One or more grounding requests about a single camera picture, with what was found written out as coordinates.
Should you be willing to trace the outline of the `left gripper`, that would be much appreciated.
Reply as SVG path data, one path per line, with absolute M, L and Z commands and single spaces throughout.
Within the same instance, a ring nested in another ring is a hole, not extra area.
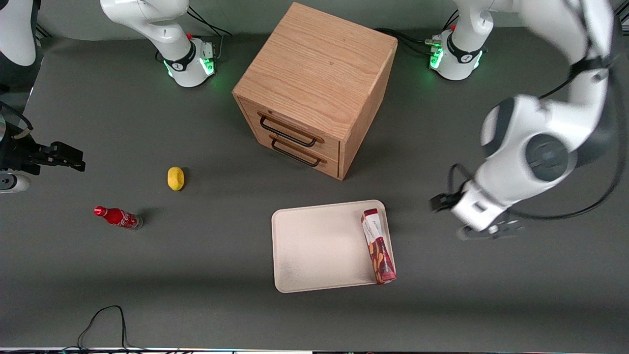
M 464 182 L 458 193 L 434 196 L 429 200 L 431 212 L 448 210 L 466 227 L 476 232 L 487 231 L 510 205 L 495 199 L 474 179 Z

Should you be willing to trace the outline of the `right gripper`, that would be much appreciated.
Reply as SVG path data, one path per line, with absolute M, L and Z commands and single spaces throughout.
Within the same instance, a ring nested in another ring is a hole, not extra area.
M 1 139 L 0 154 L 2 171 L 22 171 L 38 176 L 40 164 L 48 164 L 49 157 L 52 166 L 69 167 L 79 172 L 86 169 L 81 150 L 61 142 L 51 143 L 50 146 L 38 144 L 29 132 L 5 132 Z

